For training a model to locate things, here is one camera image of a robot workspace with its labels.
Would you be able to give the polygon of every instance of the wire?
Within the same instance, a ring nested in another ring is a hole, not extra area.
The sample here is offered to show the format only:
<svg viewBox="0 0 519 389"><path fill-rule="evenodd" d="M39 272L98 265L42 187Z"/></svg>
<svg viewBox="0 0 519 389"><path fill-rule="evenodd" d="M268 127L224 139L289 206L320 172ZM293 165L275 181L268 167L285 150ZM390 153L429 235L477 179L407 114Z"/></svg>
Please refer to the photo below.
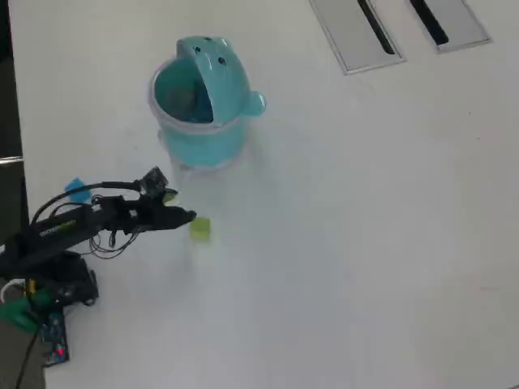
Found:
<svg viewBox="0 0 519 389"><path fill-rule="evenodd" d="M27 350L25 351L25 357L24 361L22 362L22 367L19 370L18 379L16 379L16 386L15 389L20 389L22 385L22 380L24 379L25 370L27 369L27 363L29 361L29 357L31 356L32 348L34 347L34 344L36 343L36 339L38 337L38 333L40 332L40 325L36 328L36 331L34 332L34 335L31 338L31 342L29 343L29 346L27 347Z"/></svg>
<svg viewBox="0 0 519 389"><path fill-rule="evenodd" d="M113 239L113 243L115 246L115 237L113 237L113 236L114 235L111 235L110 239ZM94 239L95 237L91 237L90 240L88 241L88 243L90 245L90 250L91 250L91 252L89 254L92 254L92 255L98 257L99 259L114 259L114 258L118 257L119 255L121 255L122 252L124 250L126 250L127 247L131 243L135 242L135 239L137 239L138 236L139 236L139 233L133 233L131 235L131 237L117 249L107 249L101 245L101 236L99 236L99 234L97 234L97 237L99 237L99 242L95 241L95 239Z"/></svg>
<svg viewBox="0 0 519 389"><path fill-rule="evenodd" d="M8 283L6 283L5 285L3 285L2 289L0 290L0 301L2 302L2 304L4 304L6 302L6 300L5 300L6 291L11 286L23 285L23 284L25 284L25 280L23 278L14 278L13 280L11 280Z"/></svg>
<svg viewBox="0 0 519 389"><path fill-rule="evenodd" d="M57 201L64 199L70 195L73 195L75 193L79 192L85 192L87 190L96 189L96 188L105 188L105 189L124 189L124 190L134 190L135 192L140 193L140 184L139 181L133 181L133 182L99 182L97 184L91 184L91 185L85 185L80 186L79 188L71 189L66 192L63 192L61 194L58 194L57 196L50 199L47 203L43 204L31 220L31 225L34 225L37 221L40 215L43 213L45 209L50 207L52 204L56 203Z"/></svg>
<svg viewBox="0 0 519 389"><path fill-rule="evenodd" d="M56 216L56 213L58 213L58 211L61 208L65 207L65 206L70 206L70 205L75 205L76 207L90 207L90 204L86 204L86 203L75 203L75 202L63 203L63 204L59 204L55 209L53 209L52 212L50 213L49 217Z"/></svg>

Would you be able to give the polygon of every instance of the teal cup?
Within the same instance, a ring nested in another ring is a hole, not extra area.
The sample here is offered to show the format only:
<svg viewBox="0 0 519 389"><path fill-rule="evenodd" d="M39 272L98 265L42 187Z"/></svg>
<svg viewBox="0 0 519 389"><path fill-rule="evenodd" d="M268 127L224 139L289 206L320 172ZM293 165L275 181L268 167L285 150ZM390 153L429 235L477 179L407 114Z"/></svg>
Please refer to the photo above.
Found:
<svg viewBox="0 0 519 389"><path fill-rule="evenodd" d="M177 43L150 84L149 104L173 160L196 169L226 165L242 150L247 123L266 109L242 63L222 38Z"/></svg>

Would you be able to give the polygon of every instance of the small green cube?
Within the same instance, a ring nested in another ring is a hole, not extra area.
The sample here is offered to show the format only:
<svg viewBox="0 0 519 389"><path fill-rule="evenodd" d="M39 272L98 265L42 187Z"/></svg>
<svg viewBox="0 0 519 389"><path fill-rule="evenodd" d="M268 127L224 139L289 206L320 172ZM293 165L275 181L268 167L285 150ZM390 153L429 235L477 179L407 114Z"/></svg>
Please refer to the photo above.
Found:
<svg viewBox="0 0 519 389"><path fill-rule="evenodd" d="M207 242L211 237L211 220L197 217L189 224L191 239L196 242Z"/></svg>

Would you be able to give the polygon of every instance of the cup handle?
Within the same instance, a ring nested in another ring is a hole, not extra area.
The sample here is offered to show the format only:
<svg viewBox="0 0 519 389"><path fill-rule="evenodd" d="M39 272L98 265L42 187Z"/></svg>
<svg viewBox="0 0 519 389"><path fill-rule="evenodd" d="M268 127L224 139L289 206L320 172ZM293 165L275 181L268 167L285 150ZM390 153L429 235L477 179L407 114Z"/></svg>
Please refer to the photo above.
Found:
<svg viewBox="0 0 519 389"><path fill-rule="evenodd" d="M265 112L266 108L267 101L264 96L259 92L253 91L249 94L248 101L243 109L243 114L246 116L259 116Z"/></svg>

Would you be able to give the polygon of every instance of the white cable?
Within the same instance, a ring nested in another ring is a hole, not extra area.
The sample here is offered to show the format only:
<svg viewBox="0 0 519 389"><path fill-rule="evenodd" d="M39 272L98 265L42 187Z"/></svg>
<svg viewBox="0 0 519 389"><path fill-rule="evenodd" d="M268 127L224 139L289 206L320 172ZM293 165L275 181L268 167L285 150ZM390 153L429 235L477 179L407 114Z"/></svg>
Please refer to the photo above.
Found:
<svg viewBox="0 0 519 389"><path fill-rule="evenodd" d="M2 289L0 290L0 301L2 302L2 304L4 302L6 302L4 300L4 297L5 297L5 294L6 294L6 291L11 287L11 286L14 286L14 285L23 285L25 284L25 280L23 278L14 278L13 280L9 281L7 284L3 285L2 286Z"/></svg>

